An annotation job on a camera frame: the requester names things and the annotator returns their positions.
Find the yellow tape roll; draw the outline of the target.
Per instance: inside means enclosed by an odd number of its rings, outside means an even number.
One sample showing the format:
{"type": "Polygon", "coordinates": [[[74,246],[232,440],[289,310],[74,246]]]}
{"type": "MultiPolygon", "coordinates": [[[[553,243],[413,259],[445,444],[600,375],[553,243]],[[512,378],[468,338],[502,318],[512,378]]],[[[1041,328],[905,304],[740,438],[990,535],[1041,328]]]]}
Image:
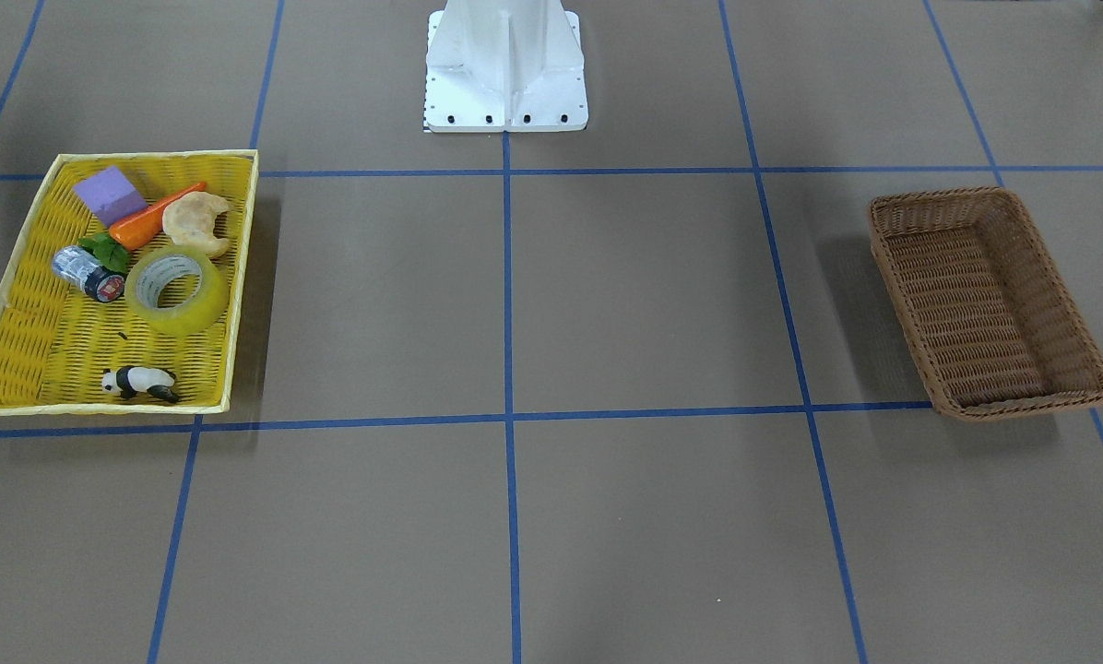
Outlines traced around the yellow tape roll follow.
{"type": "Polygon", "coordinates": [[[231,290],[206,254],[169,245],[147,253],[127,274],[125,302],[160,335],[185,338],[215,323],[231,290]]]}

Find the toy croissant bread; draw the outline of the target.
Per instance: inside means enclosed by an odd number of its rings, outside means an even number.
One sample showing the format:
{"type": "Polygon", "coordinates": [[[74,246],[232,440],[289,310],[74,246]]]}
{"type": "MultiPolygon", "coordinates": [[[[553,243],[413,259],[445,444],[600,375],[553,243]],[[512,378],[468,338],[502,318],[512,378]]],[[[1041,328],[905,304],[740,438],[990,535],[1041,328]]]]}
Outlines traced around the toy croissant bread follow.
{"type": "Polygon", "coordinates": [[[231,202],[207,192],[189,192],[167,206],[162,229],[175,245],[192,247],[216,259],[231,248],[231,240],[215,235],[219,215],[231,210],[231,202]]]}

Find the brown wicker basket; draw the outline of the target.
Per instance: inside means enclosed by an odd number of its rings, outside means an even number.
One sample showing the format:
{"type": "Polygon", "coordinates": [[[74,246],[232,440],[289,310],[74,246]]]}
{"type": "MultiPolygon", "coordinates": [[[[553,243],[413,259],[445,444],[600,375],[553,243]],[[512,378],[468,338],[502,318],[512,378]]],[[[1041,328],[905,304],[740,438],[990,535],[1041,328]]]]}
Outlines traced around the brown wicker basket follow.
{"type": "Polygon", "coordinates": [[[1021,199],[872,199],[872,261],[932,408],[1002,421],[1103,405],[1103,353],[1021,199]]]}

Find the toy panda figure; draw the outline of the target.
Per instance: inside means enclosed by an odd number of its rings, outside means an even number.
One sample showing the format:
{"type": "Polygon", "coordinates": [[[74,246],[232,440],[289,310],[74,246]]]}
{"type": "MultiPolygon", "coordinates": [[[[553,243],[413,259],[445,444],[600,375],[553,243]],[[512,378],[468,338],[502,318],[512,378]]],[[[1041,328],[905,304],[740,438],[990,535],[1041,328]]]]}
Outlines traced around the toy panda figure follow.
{"type": "Polygon", "coordinates": [[[146,394],[168,404],[180,403],[175,390],[176,375],[160,367],[126,365],[117,370],[105,370],[101,374],[101,390],[116,395],[122,400],[131,400],[146,394]]]}

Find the orange toy carrot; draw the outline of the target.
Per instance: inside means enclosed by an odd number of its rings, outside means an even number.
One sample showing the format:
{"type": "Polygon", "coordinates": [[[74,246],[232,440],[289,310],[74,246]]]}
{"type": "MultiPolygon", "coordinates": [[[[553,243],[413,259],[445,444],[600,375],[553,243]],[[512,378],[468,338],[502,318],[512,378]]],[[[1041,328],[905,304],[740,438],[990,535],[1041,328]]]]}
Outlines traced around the orange toy carrot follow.
{"type": "Polygon", "coordinates": [[[133,260],[133,251],[154,240],[162,231],[164,211],[176,200],[192,193],[206,192],[206,182],[197,182],[181,192],[168,195],[157,201],[154,205],[115,222],[106,231],[98,231],[81,238],[77,240],[77,248],[92,255],[93,259],[110,272],[125,275],[133,260]]]}

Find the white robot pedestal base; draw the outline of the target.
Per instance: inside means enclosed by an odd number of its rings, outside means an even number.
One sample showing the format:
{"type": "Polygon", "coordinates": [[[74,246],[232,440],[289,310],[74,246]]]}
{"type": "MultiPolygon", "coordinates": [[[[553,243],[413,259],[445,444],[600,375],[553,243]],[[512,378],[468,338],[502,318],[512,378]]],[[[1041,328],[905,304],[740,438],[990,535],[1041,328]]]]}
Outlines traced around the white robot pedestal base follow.
{"type": "Polygon", "coordinates": [[[560,1],[449,1],[428,17],[429,132],[576,132],[589,124],[581,22],[560,1]]]}

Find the purple foam block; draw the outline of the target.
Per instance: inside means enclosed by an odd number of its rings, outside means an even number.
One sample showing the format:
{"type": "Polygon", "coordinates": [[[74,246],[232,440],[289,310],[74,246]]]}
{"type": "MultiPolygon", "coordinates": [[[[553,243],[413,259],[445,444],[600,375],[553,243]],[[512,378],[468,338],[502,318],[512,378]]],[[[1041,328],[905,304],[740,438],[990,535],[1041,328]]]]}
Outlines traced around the purple foam block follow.
{"type": "Polygon", "coordinates": [[[84,206],[92,211],[92,215],[101,223],[105,231],[113,227],[113,224],[149,207],[149,203],[133,186],[133,182],[117,165],[110,165],[96,172],[95,175],[83,178],[78,184],[72,186],[72,190],[84,206]]]}

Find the yellow woven basket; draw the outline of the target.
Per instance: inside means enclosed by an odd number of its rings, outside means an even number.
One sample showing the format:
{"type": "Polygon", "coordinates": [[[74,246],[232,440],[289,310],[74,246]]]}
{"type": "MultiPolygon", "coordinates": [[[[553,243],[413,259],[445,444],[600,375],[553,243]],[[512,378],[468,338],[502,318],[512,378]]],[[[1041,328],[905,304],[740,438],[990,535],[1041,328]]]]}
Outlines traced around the yellow woven basket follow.
{"type": "MultiPolygon", "coordinates": [[[[259,169],[259,152],[253,148],[55,157],[0,282],[0,416],[227,411],[259,169]],[[116,302],[95,302],[53,274],[53,254],[98,226],[72,186],[113,165],[149,202],[197,182],[231,202],[215,224],[231,248],[210,259],[231,290],[231,302],[205,331],[160,335],[131,314],[125,294],[116,302]],[[101,390],[104,371],[126,365],[175,374],[182,400],[168,404],[146,394],[122,400],[101,390]]],[[[157,235],[133,251],[129,272],[147,253],[169,245],[165,235],[157,235]]]]}

